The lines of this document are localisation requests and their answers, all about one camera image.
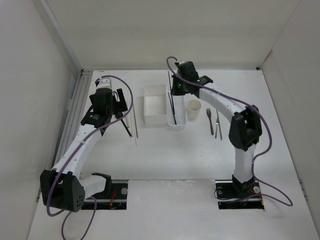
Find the metal fork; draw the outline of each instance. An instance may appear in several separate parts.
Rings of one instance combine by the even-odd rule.
[[[207,115],[207,116],[208,116],[208,118],[209,118],[211,135],[214,135],[214,134],[215,134],[215,132],[214,132],[214,127],[212,126],[212,121],[211,121],[211,110],[210,110],[210,108],[207,108],[207,109],[206,109],[206,115]]]

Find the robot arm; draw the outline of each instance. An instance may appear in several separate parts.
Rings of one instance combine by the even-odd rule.
[[[43,204],[47,205],[49,191],[57,174],[67,160],[74,154],[79,144],[82,147],[73,155],[72,160],[63,170],[57,185],[53,189],[50,207],[77,212],[84,200],[96,193],[110,194],[112,188],[111,176],[93,173],[86,179],[79,179],[92,148],[104,135],[106,128],[101,128],[83,142],[94,130],[111,122],[113,115],[122,115],[128,110],[122,89],[117,89],[119,101],[116,100],[111,88],[110,79],[101,80],[96,86],[96,92],[90,95],[92,106],[81,121],[81,126],[68,150],[61,160],[51,170],[44,170],[40,176]]]
[[[206,86],[222,93],[215,83],[208,83]],[[222,113],[222,115],[224,115],[230,123],[232,122],[235,113],[246,111],[245,106],[242,104],[226,99],[225,97],[222,97],[207,89],[202,88],[199,90],[199,99],[212,105],[215,109]],[[251,165],[255,149],[256,144],[252,144],[247,151],[235,148],[235,169],[233,177],[241,184],[250,182],[250,180],[253,178]]]
[[[209,77],[199,77],[191,61],[176,62],[175,65],[178,68],[177,75],[183,79],[198,85],[206,85],[206,87],[222,93]],[[229,140],[235,147],[235,169],[232,182],[240,192],[245,191],[255,181],[251,167],[256,144],[262,134],[259,116],[241,103],[227,99],[208,89],[187,84],[176,75],[172,77],[171,93],[173,95],[193,94],[216,108],[230,122]]]

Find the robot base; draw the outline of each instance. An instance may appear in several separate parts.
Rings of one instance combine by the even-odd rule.
[[[110,205],[113,193],[115,197],[113,204]],[[126,210],[127,209],[127,195],[128,195],[128,181],[127,180],[112,180],[112,187],[110,193],[96,193],[93,195],[97,201],[97,210]],[[83,203],[82,210],[93,210],[95,207],[94,201],[90,198]]]
[[[233,180],[215,180],[214,196],[218,199],[219,209],[265,209],[261,196],[232,202],[260,193],[260,186],[257,181],[252,182],[250,187],[242,191],[236,186]]]

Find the white cup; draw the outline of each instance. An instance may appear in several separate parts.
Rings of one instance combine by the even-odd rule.
[[[188,120],[194,120],[198,117],[201,109],[201,103],[198,100],[190,100],[186,106],[186,115]]]

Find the white table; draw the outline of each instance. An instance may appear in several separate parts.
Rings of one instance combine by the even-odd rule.
[[[130,179],[127,210],[97,212],[86,239],[288,239],[318,240],[307,203],[279,124],[264,76],[256,70],[199,70],[227,94],[259,107],[273,135],[271,151],[257,159],[255,173],[284,190],[294,206],[264,198],[265,210],[218,210],[210,179],[230,179],[234,170],[234,148],[229,142],[229,123],[220,116],[223,140],[211,136],[202,102],[199,117],[182,131],[146,127],[143,119],[143,86],[168,83],[166,70],[104,71],[123,78],[134,93],[139,138],[129,138],[121,123],[111,126],[92,150],[83,167],[84,177],[93,172],[113,179]],[[115,80],[113,89],[122,87]],[[89,95],[95,92],[92,82]],[[213,108],[212,119],[216,118]],[[268,145],[265,128],[257,145]],[[261,191],[284,199],[262,185]],[[72,214],[65,232],[78,239],[92,212]],[[60,238],[64,216],[48,217],[40,202],[31,227],[30,240]]]

